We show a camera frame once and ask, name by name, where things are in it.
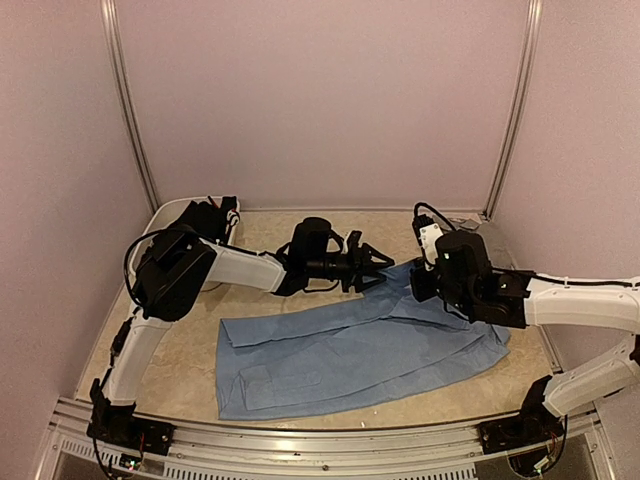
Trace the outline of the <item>light blue long sleeve shirt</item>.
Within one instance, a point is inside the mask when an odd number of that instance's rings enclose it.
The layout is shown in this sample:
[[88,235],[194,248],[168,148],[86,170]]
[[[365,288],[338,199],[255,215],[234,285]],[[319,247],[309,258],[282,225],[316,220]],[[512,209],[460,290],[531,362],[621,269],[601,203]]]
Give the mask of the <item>light blue long sleeve shirt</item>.
[[221,321],[216,387],[223,420],[360,409],[467,380],[509,353],[505,327],[469,323],[437,299],[417,302],[411,264],[358,299]]

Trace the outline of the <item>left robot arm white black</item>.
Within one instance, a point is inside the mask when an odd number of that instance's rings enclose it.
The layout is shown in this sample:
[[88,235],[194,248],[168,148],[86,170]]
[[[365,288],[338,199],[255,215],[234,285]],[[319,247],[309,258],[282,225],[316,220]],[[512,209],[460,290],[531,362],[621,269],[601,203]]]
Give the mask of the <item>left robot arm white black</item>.
[[129,317],[115,335],[109,366],[90,388],[93,442],[167,455],[174,425],[135,416],[144,373],[165,334],[196,303],[212,280],[287,297],[305,291],[313,279],[361,293],[385,282],[391,257],[362,242],[361,232],[342,238],[323,218],[308,217],[275,252],[245,250],[177,224],[146,234],[150,245],[135,275],[125,279],[132,301]]

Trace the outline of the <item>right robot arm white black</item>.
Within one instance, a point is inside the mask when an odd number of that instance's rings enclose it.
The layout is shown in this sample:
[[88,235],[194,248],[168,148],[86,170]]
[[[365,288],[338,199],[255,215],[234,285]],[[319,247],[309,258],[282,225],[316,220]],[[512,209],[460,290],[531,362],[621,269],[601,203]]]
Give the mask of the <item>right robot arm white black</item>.
[[639,280],[577,280],[492,266],[483,238],[418,226],[423,260],[410,274],[422,302],[439,298],[464,320],[509,328],[574,325],[624,333],[607,352],[529,388],[517,414],[479,424],[482,450],[497,453],[566,434],[572,410],[639,381]]

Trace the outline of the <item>folded grey button shirt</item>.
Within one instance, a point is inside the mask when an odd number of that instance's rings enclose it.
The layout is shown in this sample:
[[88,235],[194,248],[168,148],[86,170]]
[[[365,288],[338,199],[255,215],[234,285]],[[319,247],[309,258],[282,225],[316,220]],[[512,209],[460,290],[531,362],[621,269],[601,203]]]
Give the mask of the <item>folded grey button shirt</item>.
[[513,257],[501,230],[491,222],[475,218],[453,218],[451,223],[458,229],[479,234],[486,246],[489,260],[494,267],[512,268]]

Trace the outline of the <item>black garment in basket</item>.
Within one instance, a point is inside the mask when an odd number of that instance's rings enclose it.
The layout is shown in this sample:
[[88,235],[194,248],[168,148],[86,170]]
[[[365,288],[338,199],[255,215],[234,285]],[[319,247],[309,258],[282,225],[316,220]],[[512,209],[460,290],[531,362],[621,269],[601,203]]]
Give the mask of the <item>black garment in basket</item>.
[[192,202],[174,222],[175,225],[188,226],[195,232],[219,242],[220,239],[226,238],[225,223],[225,211],[213,201]]

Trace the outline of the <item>white plastic laundry basket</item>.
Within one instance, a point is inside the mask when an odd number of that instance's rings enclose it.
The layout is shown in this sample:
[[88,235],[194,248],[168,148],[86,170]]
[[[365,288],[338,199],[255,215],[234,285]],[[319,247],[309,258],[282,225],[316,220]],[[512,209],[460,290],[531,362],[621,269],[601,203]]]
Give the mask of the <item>white plastic laundry basket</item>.
[[238,225],[231,227],[227,224],[227,212],[230,209],[236,209],[240,214],[240,201],[236,196],[214,196],[214,197],[193,197],[183,198],[169,201],[163,204],[159,210],[154,214],[145,230],[144,234],[150,233],[156,230],[162,230],[168,227],[172,222],[178,219],[178,217],[187,209],[192,203],[209,203],[213,201],[219,208],[225,211],[225,239],[220,239],[221,243],[234,245],[235,236],[238,230]]

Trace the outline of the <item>right aluminium corner post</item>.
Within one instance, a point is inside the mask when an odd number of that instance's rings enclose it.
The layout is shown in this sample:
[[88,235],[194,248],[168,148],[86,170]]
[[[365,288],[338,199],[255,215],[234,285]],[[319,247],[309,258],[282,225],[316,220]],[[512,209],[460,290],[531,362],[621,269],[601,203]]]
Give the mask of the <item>right aluminium corner post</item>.
[[523,43],[506,129],[501,142],[498,162],[493,175],[491,187],[482,212],[483,217],[487,221],[491,221],[495,217],[501,194],[506,185],[506,179],[522,123],[531,76],[534,69],[543,6],[543,0],[530,0],[528,2]]

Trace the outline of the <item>aluminium corner post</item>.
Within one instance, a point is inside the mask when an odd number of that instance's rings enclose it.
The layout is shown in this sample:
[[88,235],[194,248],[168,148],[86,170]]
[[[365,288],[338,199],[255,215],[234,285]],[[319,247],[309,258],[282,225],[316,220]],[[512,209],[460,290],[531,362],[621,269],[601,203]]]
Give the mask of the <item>aluminium corner post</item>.
[[114,75],[116,93],[133,152],[135,168],[139,175],[148,207],[152,213],[155,213],[160,207],[160,198],[146,155],[135,112],[126,68],[125,52],[119,29],[117,2],[114,0],[101,0],[99,4],[111,68]]
[[531,76],[534,69],[543,6],[543,0],[530,0],[528,2],[523,43],[506,129],[501,142],[498,162],[493,175],[491,187],[482,212],[483,217],[487,221],[491,221],[495,217],[501,194],[506,185],[506,179],[522,123]]

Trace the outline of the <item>front aluminium frame rail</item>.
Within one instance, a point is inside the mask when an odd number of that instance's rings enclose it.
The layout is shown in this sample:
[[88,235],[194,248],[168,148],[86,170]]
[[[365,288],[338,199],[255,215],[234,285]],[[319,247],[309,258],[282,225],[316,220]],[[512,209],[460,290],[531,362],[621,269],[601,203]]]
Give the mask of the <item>front aluminium frame rail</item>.
[[[515,412],[521,398],[448,387],[346,413],[275,421],[219,420],[215,394],[141,396],[143,418],[176,426],[167,456],[144,453],[137,472],[116,469],[135,452],[97,442],[103,465],[131,479],[527,479],[512,470],[530,451],[563,450],[531,479],[622,479],[595,406],[570,414],[562,434],[485,454],[479,423]],[[86,435],[88,397],[60,398],[27,479],[106,479]]]

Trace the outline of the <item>left aluminium corner post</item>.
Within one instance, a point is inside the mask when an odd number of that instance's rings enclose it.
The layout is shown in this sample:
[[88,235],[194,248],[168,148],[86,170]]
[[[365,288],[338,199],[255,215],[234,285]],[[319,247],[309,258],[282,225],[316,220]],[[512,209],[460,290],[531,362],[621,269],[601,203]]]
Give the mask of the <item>left aluminium corner post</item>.
[[155,213],[160,207],[160,198],[146,155],[135,112],[126,68],[125,52],[119,29],[117,2],[114,0],[101,0],[99,4],[111,68],[114,75],[116,93],[133,152],[135,168],[139,175],[148,207],[152,213]]

